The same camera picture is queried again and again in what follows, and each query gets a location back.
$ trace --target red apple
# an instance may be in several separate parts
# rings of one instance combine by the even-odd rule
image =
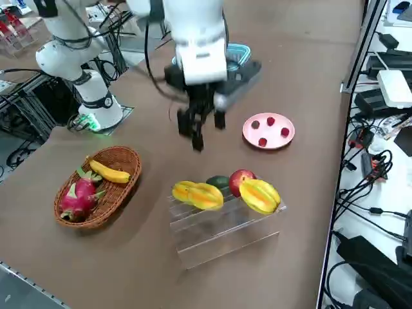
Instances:
[[[238,198],[240,196],[239,187],[247,178],[256,179],[256,175],[246,169],[240,169],[230,176],[229,189],[235,197]]]

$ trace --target small round plate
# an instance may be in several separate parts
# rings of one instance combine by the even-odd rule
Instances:
[[[267,119],[272,117],[275,123],[269,126]],[[252,127],[253,121],[259,122],[259,127],[254,129]],[[289,130],[287,136],[281,134],[283,128]],[[289,144],[295,136],[295,127],[289,119],[285,116],[275,113],[262,113],[251,116],[243,124],[243,136],[249,143],[261,149],[278,149]],[[266,146],[259,145],[259,139],[265,138],[267,140]]]

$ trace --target wicker basket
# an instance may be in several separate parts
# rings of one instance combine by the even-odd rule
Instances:
[[[105,195],[99,199],[97,206],[85,221],[72,223],[60,218],[62,213],[60,204],[67,188],[80,179],[80,176],[74,172],[60,188],[54,199],[54,215],[56,220],[66,227],[94,229],[107,222],[116,209],[122,205],[127,195],[131,193],[142,169],[138,153],[128,147],[114,146],[105,148],[90,157],[112,169],[128,172],[131,175],[130,180],[128,183],[113,183],[103,179],[97,191],[106,190]],[[91,170],[87,160],[82,164],[82,168],[85,172]]]

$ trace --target raspberry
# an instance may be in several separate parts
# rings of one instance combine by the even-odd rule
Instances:
[[[259,126],[260,126],[260,123],[259,123],[257,120],[255,120],[255,121],[252,122],[252,127],[253,127],[254,129],[258,129]]]
[[[287,137],[289,135],[289,129],[287,127],[283,127],[281,130],[281,135],[283,137]]]
[[[261,139],[259,139],[259,146],[265,147],[267,142],[267,139],[262,137]]]
[[[268,126],[273,126],[273,124],[275,123],[275,118],[273,118],[273,117],[268,117],[267,118],[267,120],[266,120],[266,122],[267,122],[267,124],[268,124]]]

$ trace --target banana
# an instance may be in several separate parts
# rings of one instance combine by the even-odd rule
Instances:
[[[91,169],[93,169],[97,174],[101,175],[104,179],[115,182],[115,183],[127,183],[129,182],[130,174],[123,171],[116,171],[114,169],[110,169],[103,164],[90,160],[89,161]]]

